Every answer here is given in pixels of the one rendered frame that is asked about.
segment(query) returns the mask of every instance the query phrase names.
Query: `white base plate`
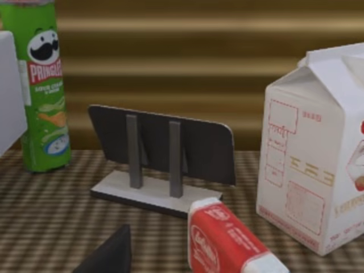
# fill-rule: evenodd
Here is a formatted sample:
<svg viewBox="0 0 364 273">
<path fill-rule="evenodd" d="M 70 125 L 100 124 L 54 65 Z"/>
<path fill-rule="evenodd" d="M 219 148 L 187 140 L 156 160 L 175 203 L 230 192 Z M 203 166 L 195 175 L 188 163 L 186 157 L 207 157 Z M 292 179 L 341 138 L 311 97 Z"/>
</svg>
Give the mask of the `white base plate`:
<svg viewBox="0 0 364 273">
<path fill-rule="evenodd" d="M 221 192 L 209 189 L 183 185 L 183 196 L 174 198 L 169 196 L 169 181 L 144 176 L 143 187 L 130 187 L 129 173 L 113 171 L 91 190 L 110 197 L 127 199 L 134 202 L 188 214 L 191 204 L 195 201 L 222 197 Z"/>
</svg>

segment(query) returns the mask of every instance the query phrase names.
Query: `stand base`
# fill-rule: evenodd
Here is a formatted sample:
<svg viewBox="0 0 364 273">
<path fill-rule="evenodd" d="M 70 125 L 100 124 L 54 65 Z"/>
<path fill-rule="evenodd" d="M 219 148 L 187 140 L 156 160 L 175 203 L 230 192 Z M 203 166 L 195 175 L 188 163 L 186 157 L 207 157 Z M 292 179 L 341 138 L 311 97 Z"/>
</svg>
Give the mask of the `stand base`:
<svg viewBox="0 0 364 273">
<path fill-rule="evenodd" d="M 187 219 L 191 203 L 209 197 L 221 199 L 222 193 L 183 185 L 183 196 L 174 198 L 169 196 L 168 181 L 145 176 L 143 187 L 134 189 L 129 173 L 113 171 L 91 189 L 91 196 Z"/>
</svg>

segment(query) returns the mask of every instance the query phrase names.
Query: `corrugated wall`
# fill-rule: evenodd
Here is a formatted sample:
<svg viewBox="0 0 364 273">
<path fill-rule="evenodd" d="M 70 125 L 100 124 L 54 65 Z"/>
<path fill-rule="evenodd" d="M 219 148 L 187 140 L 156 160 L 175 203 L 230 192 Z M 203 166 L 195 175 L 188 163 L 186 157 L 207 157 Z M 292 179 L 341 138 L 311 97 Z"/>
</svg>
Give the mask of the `corrugated wall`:
<svg viewBox="0 0 364 273">
<path fill-rule="evenodd" d="M 73 149 L 105 104 L 219 121 L 258 150 L 265 87 L 307 50 L 364 40 L 359 0 L 58 0 Z"/>
</svg>

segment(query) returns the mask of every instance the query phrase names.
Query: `green can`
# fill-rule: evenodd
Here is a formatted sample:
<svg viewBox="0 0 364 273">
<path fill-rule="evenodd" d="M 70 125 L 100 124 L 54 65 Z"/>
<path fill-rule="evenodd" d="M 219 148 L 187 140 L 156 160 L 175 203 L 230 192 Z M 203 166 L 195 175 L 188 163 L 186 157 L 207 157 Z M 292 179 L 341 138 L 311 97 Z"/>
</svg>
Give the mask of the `green can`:
<svg viewBox="0 0 364 273">
<path fill-rule="evenodd" d="M 46 172 L 65 166 L 71 147 L 54 2 L 2 3 L 0 13 L 4 30 L 14 35 L 19 61 L 28 122 L 21 138 L 26 168 Z"/>
</svg>

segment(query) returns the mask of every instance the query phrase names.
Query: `mustache face logo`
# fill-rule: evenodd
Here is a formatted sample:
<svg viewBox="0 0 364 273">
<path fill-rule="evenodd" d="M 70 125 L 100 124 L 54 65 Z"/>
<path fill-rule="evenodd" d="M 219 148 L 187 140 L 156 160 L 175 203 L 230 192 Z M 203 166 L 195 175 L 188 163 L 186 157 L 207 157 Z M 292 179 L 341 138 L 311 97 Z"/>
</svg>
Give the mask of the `mustache face logo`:
<svg viewBox="0 0 364 273">
<path fill-rule="evenodd" d="M 59 58 L 58 35 L 48 30 L 35 35 L 28 44 L 30 59 L 42 65 L 54 63 Z"/>
</svg>

